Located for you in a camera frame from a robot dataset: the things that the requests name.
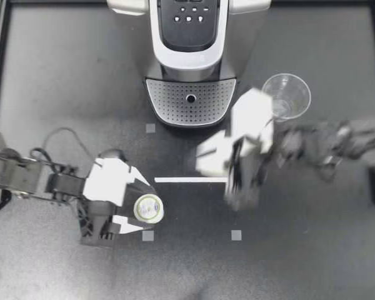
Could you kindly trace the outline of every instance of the coffee machine drip tray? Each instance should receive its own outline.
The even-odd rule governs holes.
[[[228,111],[236,79],[213,82],[168,82],[146,79],[157,116],[179,127],[216,124]]]

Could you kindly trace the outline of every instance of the square marker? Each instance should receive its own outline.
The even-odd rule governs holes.
[[[146,133],[155,133],[156,125],[153,123],[146,124]]]
[[[241,230],[231,230],[231,240],[232,241],[241,241],[242,240],[242,231]]]
[[[153,242],[154,241],[154,231],[153,230],[142,231],[142,241]]]

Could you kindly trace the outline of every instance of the coffee maker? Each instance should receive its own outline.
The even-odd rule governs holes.
[[[136,60],[157,117],[178,127],[220,122],[271,0],[107,0],[147,24]]]

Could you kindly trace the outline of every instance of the silver trim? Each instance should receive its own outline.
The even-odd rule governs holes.
[[[177,52],[168,49],[161,40],[157,0],[149,0],[149,9],[154,54],[163,66],[179,71],[200,71],[213,67],[221,60],[228,19],[228,0],[220,0],[217,37],[214,44],[198,52]]]
[[[157,117],[179,127],[210,126],[223,119],[236,88],[236,79],[213,82],[168,82],[146,79],[147,91]],[[196,96],[193,103],[186,97]]]
[[[246,14],[264,11],[271,5],[271,0],[229,0],[230,14]]]
[[[118,14],[142,16],[149,12],[149,0],[107,0],[107,5]]]

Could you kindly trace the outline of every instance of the plastic cup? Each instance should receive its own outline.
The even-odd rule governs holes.
[[[262,91],[272,97],[272,113],[276,121],[296,119],[311,104],[308,85],[296,75],[281,73],[270,77]]]

